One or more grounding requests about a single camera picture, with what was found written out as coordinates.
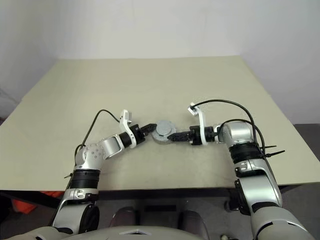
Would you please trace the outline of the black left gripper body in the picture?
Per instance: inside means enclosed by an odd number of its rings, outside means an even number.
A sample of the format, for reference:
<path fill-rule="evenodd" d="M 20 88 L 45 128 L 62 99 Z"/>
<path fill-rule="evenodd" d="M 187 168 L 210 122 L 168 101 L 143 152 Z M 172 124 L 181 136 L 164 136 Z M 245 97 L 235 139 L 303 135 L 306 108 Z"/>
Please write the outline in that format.
<path fill-rule="evenodd" d="M 137 145 L 139 145 L 145 141 L 145 137 L 146 137 L 146 127 L 145 126 L 139 127 L 138 124 L 135 124 L 135 125 L 131 126 L 129 129 L 132 131 Z"/>

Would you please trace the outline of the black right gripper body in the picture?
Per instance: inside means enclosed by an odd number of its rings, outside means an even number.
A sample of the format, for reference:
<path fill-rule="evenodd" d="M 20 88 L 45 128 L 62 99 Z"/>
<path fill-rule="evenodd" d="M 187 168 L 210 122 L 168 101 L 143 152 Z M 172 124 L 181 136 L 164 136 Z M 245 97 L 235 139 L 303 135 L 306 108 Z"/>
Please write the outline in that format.
<path fill-rule="evenodd" d="M 193 146 L 202 145 L 200 129 L 199 125 L 189 127 L 189 143 Z"/>

